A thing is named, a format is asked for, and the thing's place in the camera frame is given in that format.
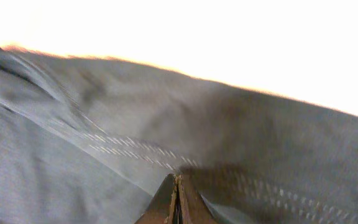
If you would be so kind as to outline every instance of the fabric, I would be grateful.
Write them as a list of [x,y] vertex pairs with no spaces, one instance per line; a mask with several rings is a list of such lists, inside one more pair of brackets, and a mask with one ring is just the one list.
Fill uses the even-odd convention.
[[191,174],[221,223],[358,223],[358,118],[0,49],[0,223],[134,223],[169,173]]

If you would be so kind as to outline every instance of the garment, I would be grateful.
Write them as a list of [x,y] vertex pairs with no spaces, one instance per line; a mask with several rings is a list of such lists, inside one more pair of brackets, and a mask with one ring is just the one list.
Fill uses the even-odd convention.
[[134,223],[169,173],[190,174],[221,223],[358,223],[358,118],[0,49],[0,223]]

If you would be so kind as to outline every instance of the dark gray fabric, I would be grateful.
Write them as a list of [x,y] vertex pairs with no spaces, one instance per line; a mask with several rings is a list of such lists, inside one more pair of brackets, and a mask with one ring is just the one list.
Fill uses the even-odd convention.
[[358,118],[0,50],[0,223],[133,223],[170,172],[191,174],[224,223],[358,223]]

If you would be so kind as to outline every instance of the overexposed background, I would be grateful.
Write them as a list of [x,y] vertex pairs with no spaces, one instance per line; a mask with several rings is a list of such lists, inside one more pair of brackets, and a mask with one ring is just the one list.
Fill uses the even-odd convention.
[[358,1],[0,1],[0,46],[110,56],[358,115]]

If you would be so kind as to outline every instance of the cloth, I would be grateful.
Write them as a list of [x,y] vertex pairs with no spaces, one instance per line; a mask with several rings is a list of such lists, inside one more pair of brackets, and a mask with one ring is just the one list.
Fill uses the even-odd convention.
[[0,49],[0,223],[134,223],[169,173],[190,174],[221,223],[358,223],[358,118]]

